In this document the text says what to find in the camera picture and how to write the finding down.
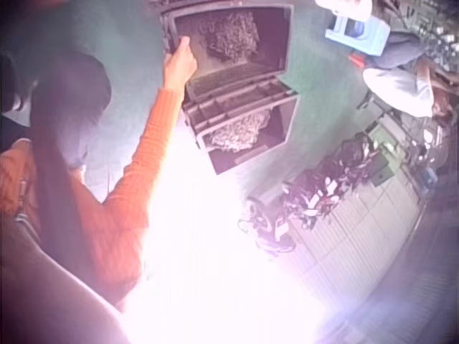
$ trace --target white tile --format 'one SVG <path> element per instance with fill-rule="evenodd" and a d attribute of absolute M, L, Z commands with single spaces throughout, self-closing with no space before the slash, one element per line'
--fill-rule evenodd
<path fill-rule="evenodd" d="M 369 274 L 368 288 L 372 289 L 392 263 L 393 250 L 371 214 L 357 226 L 349 239 L 361 255 L 361 263 Z"/>
<path fill-rule="evenodd" d="M 368 210 L 373 207 L 383 193 L 384 189 L 382 187 L 374 187 L 372 183 L 360 185 L 356 190 L 356 196 Z"/>
<path fill-rule="evenodd" d="M 331 216 L 328 219 L 319 219 L 312 231 L 301 229 L 299 232 L 317 261 L 321 261 L 346 238 L 346 232 Z"/>
<path fill-rule="evenodd" d="M 301 276 L 298 281 L 304 291 L 322 303 L 328 312 L 336 313 L 340 310 L 336 289 L 321 265 L 316 265 Z"/>
<path fill-rule="evenodd" d="M 279 257 L 274 259 L 274 263 L 284 273 L 287 273 L 292 277 L 298 277 L 316 265 L 317 261 L 308 251 L 308 247 L 297 242 L 295 251 L 279 255 Z"/>
<path fill-rule="evenodd" d="M 359 197 L 354 193 L 348 193 L 341 203 L 333 210 L 332 215 L 346 231 L 351 233 L 360 221 L 366 216 L 368 209 Z"/>
<path fill-rule="evenodd" d="M 393 254 L 397 254 L 407 237 L 409 229 L 388 195 L 383 195 L 374 205 L 372 216 L 387 239 L 388 247 L 392 250 Z"/>
<path fill-rule="evenodd" d="M 371 292 L 369 280 L 374 277 L 365 267 L 362 256 L 349 239 L 342 242 L 321 262 L 326 276 L 336 290 L 342 312 L 355 310 Z"/>
<path fill-rule="evenodd" d="M 405 186 L 398 178 L 393 179 L 386 192 L 405 226 L 410 230 L 416 222 L 419 206 L 417 201 L 410 196 L 410 191 L 407 190 L 408 186 Z"/>

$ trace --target raised arm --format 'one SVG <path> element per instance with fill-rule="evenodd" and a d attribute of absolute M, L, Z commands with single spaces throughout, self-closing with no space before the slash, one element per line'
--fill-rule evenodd
<path fill-rule="evenodd" d="M 196 68 L 189 38 L 182 37 L 174 55 L 166 55 L 164 85 L 156 96 L 132 163 L 125 167 L 123 177 L 104 203 L 124 229 L 148 226 L 153 188 L 184 97 L 184 86 Z"/>

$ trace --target plastic container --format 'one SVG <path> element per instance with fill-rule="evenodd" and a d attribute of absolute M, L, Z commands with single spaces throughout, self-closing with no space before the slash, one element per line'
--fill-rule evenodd
<path fill-rule="evenodd" d="M 251 57 L 244 61 L 225 61 L 210 56 L 200 25 L 212 14 L 235 14 L 250 11 L 259 42 Z M 191 50 L 198 70 L 186 86 L 186 102 L 200 102 L 209 96 L 226 92 L 235 85 L 280 75 L 287 70 L 293 7 L 287 4 L 245 4 L 241 1 L 221 1 L 173 9 L 163 14 L 167 49 L 175 51 L 180 36 L 191 37 Z"/>
<path fill-rule="evenodd" d="M 300 96 L 277 78 L 213 97 L 184 108 L 186 123 L 193 130 L 197 145 L 205 150 L 216 174 L 221 174 L 262 153 L 284 144 L 292 127 Z M 268 125 L 257 142 L 237 153 L 209 147 L 208 135 L 249 115 L 270 111 Z"/>

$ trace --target tiled floor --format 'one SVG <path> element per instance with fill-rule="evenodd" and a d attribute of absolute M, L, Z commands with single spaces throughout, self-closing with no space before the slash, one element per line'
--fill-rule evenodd
<path fill-rule="evenodd" d="M 286 255 L 278 264 L 327 305 L 330 317 L 349 314 L 365 301 L 417 220 L 417 199 L 400 181 L 401 173 L 378 187 L 358 187 L 313 231 L 293 222 L 303 239 L 297 251 L 308 252 L 295 255 L 311 255 L 316 263 L 304 265 Z"/>

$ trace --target stool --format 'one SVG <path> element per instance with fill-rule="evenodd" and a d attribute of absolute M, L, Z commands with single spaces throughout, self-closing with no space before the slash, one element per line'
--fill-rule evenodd
<path fill-rule="evenodd" d="M 389 33 L 390 26 L 374 16 L 366 22 L 338 16 L 334 28 L 325 31 L 325 37 L 365 54 L 381 56 Z"/>

